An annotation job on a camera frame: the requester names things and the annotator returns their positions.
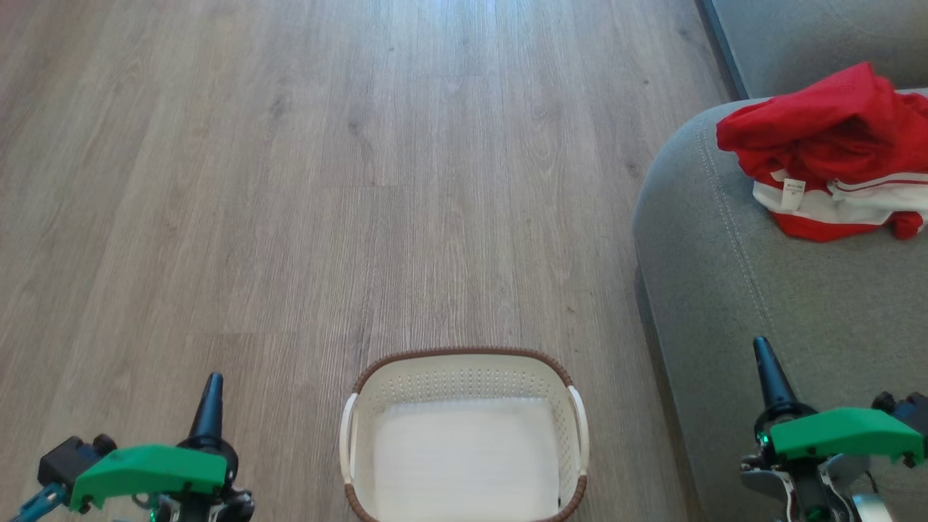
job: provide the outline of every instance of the basket handle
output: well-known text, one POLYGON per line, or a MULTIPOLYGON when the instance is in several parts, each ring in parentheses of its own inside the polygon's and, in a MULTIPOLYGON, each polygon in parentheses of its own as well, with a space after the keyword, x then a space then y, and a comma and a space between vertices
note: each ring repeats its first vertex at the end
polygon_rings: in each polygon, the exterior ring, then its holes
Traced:
POLYGON ((345 402, 345 409, 342 413, 342 429, 339 433, 339 460, 342 462, 342 478, 345 484, 351 484, 352 469, 351 455, 349 454, 349 436, 351 435, 352 417, 354 416, 354 402, 357 401, 357 394, 353 393, 345 402))
POLYGON ((589 424, 586 422, 586 409, 583 407, 580 392, 573 386, 567 386, 567 390, 571 392, 571 402, 577 417, 577 431, 580 439, 580 475, 583 476, 586 475, 586 468, 589 466, 589 424))

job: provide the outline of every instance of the green robot part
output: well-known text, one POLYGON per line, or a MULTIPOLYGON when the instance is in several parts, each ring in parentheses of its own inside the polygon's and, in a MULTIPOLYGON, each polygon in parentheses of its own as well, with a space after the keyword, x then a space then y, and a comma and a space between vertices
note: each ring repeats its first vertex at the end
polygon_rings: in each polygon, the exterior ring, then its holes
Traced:
POLYGON ((778 457, 794 461, 809 457, 884 455, 909 465, 925 460, 925 437, 879 410, 840 408, 770 427, 778 457))
POLYGON ((125 495, 162 492, 218 494, 226 482, 226 459, 174 446, 136 446, 115 450, 77 477, 72 511, 88 503, 125 495))

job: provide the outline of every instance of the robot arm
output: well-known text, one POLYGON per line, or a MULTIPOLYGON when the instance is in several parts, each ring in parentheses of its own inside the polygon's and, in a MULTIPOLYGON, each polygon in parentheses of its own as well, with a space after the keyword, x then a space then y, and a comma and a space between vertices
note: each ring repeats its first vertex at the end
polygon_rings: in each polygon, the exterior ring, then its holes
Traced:
POLYGON ((879 497, 852 499, 849 486, 868 473, 871 455, 908 467, 924 462, 928 398, 897 403, 884 393, 871 410, 818 412, 798 401, 767 339, 754 339, 754 355, 766 409, 754 425, 759 452, 742 462, 742 483, 783 501, 788 522, 891 520, 875 515, 879 497))
POLYGON ((117 449, 105 435, 85 444, 71 437, 39 461, 44 489, 11 522, 33 522, 64 504, 85 514, 107 499, 132 496, 155 522, 248 522, 251 494, 233 486, 238 456, 222 438, 223 378, 210 376, 190 435, 176 447, 117 449), (148 495, 144 502, 139 495, 148 495))

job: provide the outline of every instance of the brown basket rim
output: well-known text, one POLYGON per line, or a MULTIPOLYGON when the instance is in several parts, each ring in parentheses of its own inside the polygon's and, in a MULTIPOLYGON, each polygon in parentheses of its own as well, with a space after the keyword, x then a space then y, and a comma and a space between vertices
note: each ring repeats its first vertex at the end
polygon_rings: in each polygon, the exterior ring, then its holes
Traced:
POLYGON ((370 376, 373 375, 374 372, 392 362, 445 355, 508 355, 536 359, 544 362, 551 368, 551 370, 554 370, 554 372, 564 382, 564 386, 569 387, 574 385, 574 381, 571 380, 571 376, 567 373, 567 370, 565 370, 556 359, 539 351, 505 346, 446 346, 439 348, 427 348, 423 350, 413 350, 381 357, 380 359, 374 361, 361 373, 361 375, 357 378, 357 381, 354 383, 352 393, 360 394, 361 388, 364 387, 367 379, 370 379, 370 376))
MULTIPOLYGON (((554 516, 549 516, 548 518, 542 518, 533 522, 564 522, 574 514, 574 511, 576 511, 578 507, 580 507, 580 502, 583 500, 585 494, 586 475, 581 475, 577 478, 577 487, 574 489, 574 496, 571 498, 570 502, 567 502, 567 505, 565 505, 563 509, 554 516)), ((361 501, 357 500, 357 492, 354 491, 354 484, 345 484, 345 497, 348 498, 348 505, 351 506, 354 514, 357 515, 362 522, 380 522, 377 518, 374 518, 365 511, 364 507, 361 505, 361 501)))

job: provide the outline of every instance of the wooden floor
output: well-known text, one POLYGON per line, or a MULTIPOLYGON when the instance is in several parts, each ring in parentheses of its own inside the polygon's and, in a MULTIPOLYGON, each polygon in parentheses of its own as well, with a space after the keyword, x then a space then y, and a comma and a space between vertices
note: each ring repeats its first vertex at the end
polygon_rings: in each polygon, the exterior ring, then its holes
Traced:
POLYGON ((0 2, 0 515, 69 435, 179 441, 219 371, 255 519, 352 521, 361 370, 499 344, 585 397, 574 520, 687 520, 630 219, 727 96, 693 0, 0 2))

